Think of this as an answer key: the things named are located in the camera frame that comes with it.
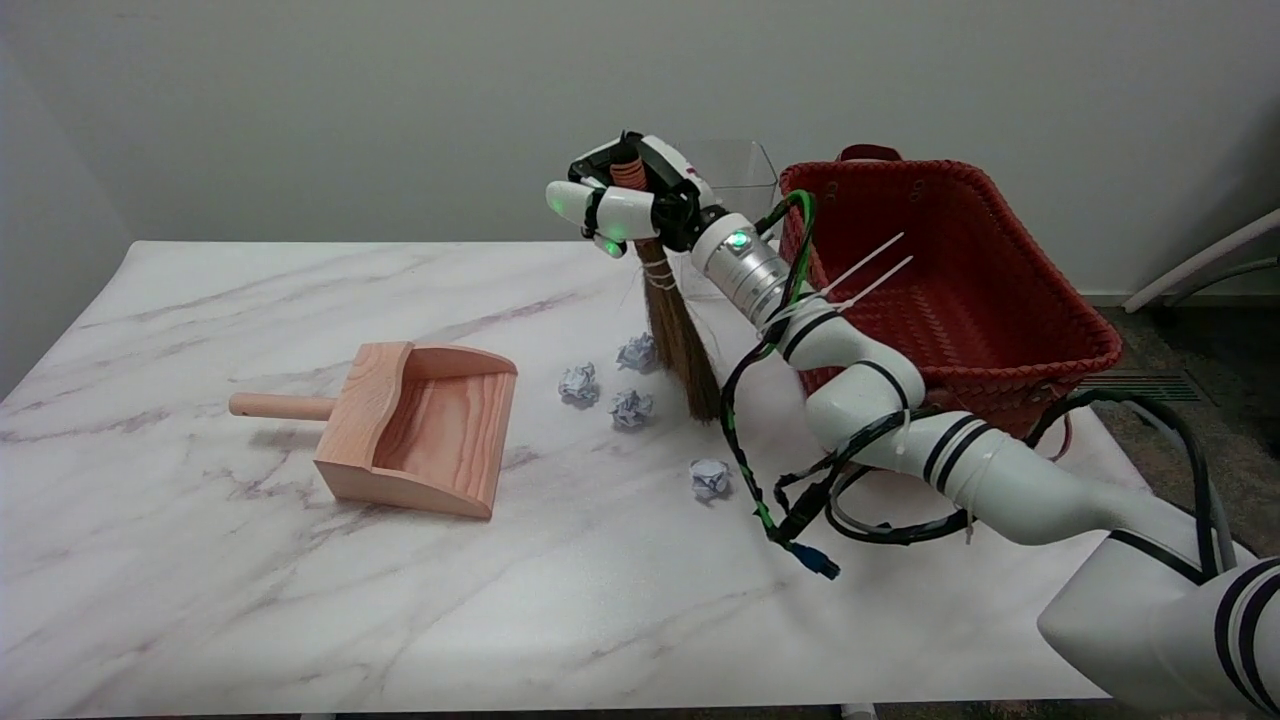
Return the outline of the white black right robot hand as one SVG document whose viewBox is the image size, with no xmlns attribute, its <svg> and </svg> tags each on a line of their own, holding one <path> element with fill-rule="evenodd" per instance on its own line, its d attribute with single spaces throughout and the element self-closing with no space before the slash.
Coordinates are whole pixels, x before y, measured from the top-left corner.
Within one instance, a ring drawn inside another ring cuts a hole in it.
<svg viewBox="0 0 1280 720">
<path fill-rule="evenodd" d="M 689 252 L 726 214 L 721 196 L 680 150 L 634 131 L 575 159 L 566 179 L 547 186 L 545 199 L 552 211 L 612 258 L 622 258 L 630 243 L 652 240 Z"/>
</svg>

